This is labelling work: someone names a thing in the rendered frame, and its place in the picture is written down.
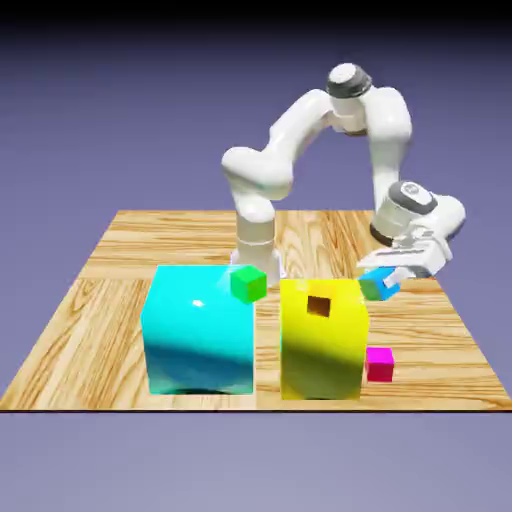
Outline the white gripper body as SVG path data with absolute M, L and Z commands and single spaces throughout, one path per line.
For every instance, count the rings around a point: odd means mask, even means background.
M 415 277 L 431 277 L 451 259 L 435 239 L 412 239 L 405 244 L 377 249 L 363 257 L 356 265 L 361 269 L 403 268 Z

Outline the large yellow box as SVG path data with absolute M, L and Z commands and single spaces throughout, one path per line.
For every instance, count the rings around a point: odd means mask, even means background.
M 309 295 L 329 297 L 328 318 L 307 312 Z M 284 400 L 356 400 L 360 396 L 369 315 L 354 279 L 280 283 L 280 388 Z

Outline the large cyan box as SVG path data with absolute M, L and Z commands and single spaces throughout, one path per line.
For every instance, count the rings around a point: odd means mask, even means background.
M 254 306 L 232 295 L 231 265 L 160 265 L 140 320 L 154 395 L 250 395 Z

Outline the small magenta cube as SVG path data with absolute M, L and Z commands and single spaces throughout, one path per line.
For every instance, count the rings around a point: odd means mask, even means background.
M 391 382 L 395 360 L 389 347 L 368 347 L 366 349 L 366 376 L 369 382 Z

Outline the small blue cube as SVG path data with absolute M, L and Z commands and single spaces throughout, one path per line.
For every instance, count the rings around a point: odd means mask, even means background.
M 367 269 L 358 277 L 364 298 L 368 301 L 386 301 L 400 291 L 399 284 L 387 286 L 385 280 L 396 270 L 395 267 Z

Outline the small orange cube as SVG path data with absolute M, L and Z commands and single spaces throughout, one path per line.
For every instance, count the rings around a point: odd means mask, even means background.
M 328 318 L 331 311 L 331 299 L 309 295 L 307 298 L 307 312 L 311 315 Z

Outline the small green cube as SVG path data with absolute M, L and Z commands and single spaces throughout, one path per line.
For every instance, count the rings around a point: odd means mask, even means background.
M 267 295 L 267 276 L 258 268 L 237 267 L 230 275 L 230 290 L 243 303 L 253 303 Z

